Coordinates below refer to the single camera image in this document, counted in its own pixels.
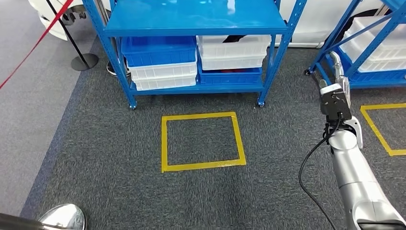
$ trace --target white plastic crate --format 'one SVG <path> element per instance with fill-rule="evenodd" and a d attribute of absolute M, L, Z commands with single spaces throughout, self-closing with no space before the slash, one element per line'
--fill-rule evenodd
<path fill-rule="evenodd" d="M 157 90 L 196 85 L 196 74 L 177 77 L 133 80 L 138 91 Z"/>
<path fill-rule="evenodd" d="M 348 29 L 347 33 L 353 35 L 354 33 L 364 29 L 383 16 L 359 17 L 354 18 L 352 26 Z M 371 43 L 371 41 L 378 35 L 382 28 L 389 20 L 377 25 L 376 27 L 360 34 L 352 39 L 363 51 Z M 383 40 L 375 51 L 370 55 L 372 58 L 406 58 L 406 25 L 398 25 L 386 38 Z"/>
<path fill-rule="evenodd" d="M 348 37 L 349 34 L 346 32 L 344 38 Z M 362 53 L 363 49 L 355 43 L 353 40 L 342 44 L 340 46 L 341 50 L 347 54 L 352 62 L 356 61 L 357 58 Z M 384 71 L 384 70 L 397 70 L 406 69 L 406 58 L 374 58 L 369 56 L 365 62 L 358 68 L 360 72 L 374 72 L 374 71 Z"/>
<path fill-rule="evenodd" d="M 238 42 L 223 43 L 228 36 L 198 36 L 201 57 L 230 58 L 266 54 L 270 35 L 247 35 Z"/>
<path fill-rule="evenodd" d="M 197 58 L 195 62 L 176 63 L 155 66 L 128 67 L 133 81 L 162 77 L 175 77 L 197 74 Z"/>
<path fill-rule="evenodd" d="M 266 54 L 251 57 L 206 58 L 201 57 L 203 70 L 246 69 L 262 67 Z"/>

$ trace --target stanchion base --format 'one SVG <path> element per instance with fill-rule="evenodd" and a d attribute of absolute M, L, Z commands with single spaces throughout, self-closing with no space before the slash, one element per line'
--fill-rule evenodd
<path fill-rule="evenodd" d="M 87 62 L 86 64 L 80 59 L 79 56 L 75 57 L 72 62 L 70 63 L 70 66 L 72 69 L 77 70 L 77 71 L 84 71 L 93 68 L 97 62 L 99 62 L 99 58 L 95 54 L 83 54 L 83 58 L 85 58 L 85 61 Z"/>
<path fill-rule="evenodd" d="M 87 224 L 82 210 L 74 204 L 58 205 L 47 211 L 38 221 L 69 230 L 85 230 Z"/>

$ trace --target blue plastic crate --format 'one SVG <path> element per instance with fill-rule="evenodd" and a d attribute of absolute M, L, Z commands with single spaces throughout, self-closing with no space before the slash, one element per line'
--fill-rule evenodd
<path fill-rule="evenodd" d="M 224 73 L 222 70 L 202 70 L 200 59 L 197 62 L 197 68 L 201 85 L 255 84 L 261 80 L 262 75 L 262 68 L 241 69 L 243 72 L 230 73 Z"/>
<path fill-rule="evenodd" d="M 124 37 L 121 52 L 129 67 L 195 62 L 196 37 Z"/>
<path fill-rule="evenodd" d="M 340 55 L 341 63 L 344 68 L 344 73 L 351 67 L 351 59 L 340 48 L 336 48 L 335 51 Z M 371 87 L 385 87 L 393 84 L 404 84 L 406 69 L 389 70 L 389 71 L 376 71 L 376 72 L 359 72 L 358 70 L 354 75 L 349 76 L 350 86 L 356 85 L 357 88 Z"/>

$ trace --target stacked bins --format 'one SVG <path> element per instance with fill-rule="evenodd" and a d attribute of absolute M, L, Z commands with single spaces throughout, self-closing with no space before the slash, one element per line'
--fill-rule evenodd
<path fill-rule="evenodd" d="M 352 26 L 345 32 L 343 39 L 364 29 L 382 17 L 383 16 L 354 18 Z M 383 22 L 340 45 L 340 49 L 350 58 L 351 62 L 354 63 L 387 22 L 388 21 Z M 358 68 L 358 71 L 362 73 L 401 69 L 406 69 L 406 25 L 404 24 L 398 25 L 385 40 L 379 44 L 377 49 Z"/>
<path fill-rule="evenodd" d="M 198 36 L 200 84 L 258 83 L 270 35 Z"/>
<path fill-rule="evenodd" d="M 138 91 L 196 85 L 194 36 L 124 37 L 122 53 Z"/>

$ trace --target black shoe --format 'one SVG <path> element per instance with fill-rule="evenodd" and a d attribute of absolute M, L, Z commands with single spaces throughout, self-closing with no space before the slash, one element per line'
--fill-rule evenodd
<path fill-rule="evenodd" d="M 107 69 L 107 72 L 109 72 L 111 75 L 117 77 L 117 74 L 115 73 L 114 68 L 113 68 L 111 62 L 108 62 L 108 63 L 107 63 L 106 69 Z"/>
<path fill-rule="evenodd" d="M 125 63 L 125 66 L 127 67 L 127 59 L 126 59 L 126 58 L 124 58 L 124 63 Z M 109 72 L 111 75 L 117 77 L 117 74 L 115 73 L 114 68 L 113 68 L 111 62 L 108 62 L 108 63 L 107 63 L 106 69 L 107 69 L 107 72 Z M 130 71 L 129 71 L 128 68 L 127 68 L 126 74 L 127 74 L 127 76 L 130 76 L 130 75 L 131 75 L 131 73 L 130 73 Z"/>

